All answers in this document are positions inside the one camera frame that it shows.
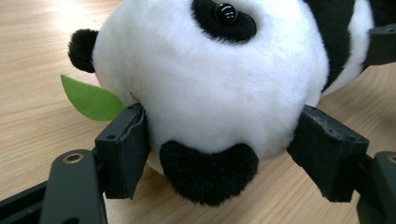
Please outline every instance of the black eye patch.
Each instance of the black eye patch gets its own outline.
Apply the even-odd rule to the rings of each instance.
[[[191,9],[199,26],[213,39],[243,44],[257,32],[256,22],[230,4],[193,0]]]

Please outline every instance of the wooden table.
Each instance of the wooden table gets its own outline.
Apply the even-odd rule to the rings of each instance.
[[[0,200],[46,180],[51,162],[93,148],[107,125],[81,116],[60,74],[97,84],[67,57],[70,35],[99,29],[114,0],[2,0],[0,3]],[[396,64],[370,67],[319,108],[371,140],[369,154],[396,150]],[[240,197],[219,208],[177,196],[146,167],[130,200],[106,200],[110,223],[358,223],[352,203],[329,203],[290,156],[262,162]]]

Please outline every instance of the black ear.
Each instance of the black ear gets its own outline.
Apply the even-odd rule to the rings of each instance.
[[[69,58],[79,70],[94,73],[92,52],[98,32],[94,30],[77,30],[73,33],[69,43]]]

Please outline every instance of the green leaf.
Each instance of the green leaf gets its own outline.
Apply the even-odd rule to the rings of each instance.
[[[112,120],[123,109],[120,99],[111,91],[61,75],[64,91],[81,114],[94,120]]]

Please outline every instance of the white fur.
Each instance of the white fur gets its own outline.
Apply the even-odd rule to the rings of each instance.
[[[248,144],[259,158],[282,151],[304,104],[315,105],[328,62],[302,0],[230,0],[257,24],[246,44],[213,40],[191,0],[125,0],[96,40],[100,84],[148,113],[155,151],[176,140],[205,153]]]
[[[350,56],[344,70],[334,83],[323,94],[341,89],[361,74],[362,63],[366,59],[370,44],[368,31],[374,27],[372,10],[368,0],[356,0],[351,22],[348,26],[350,33]]]

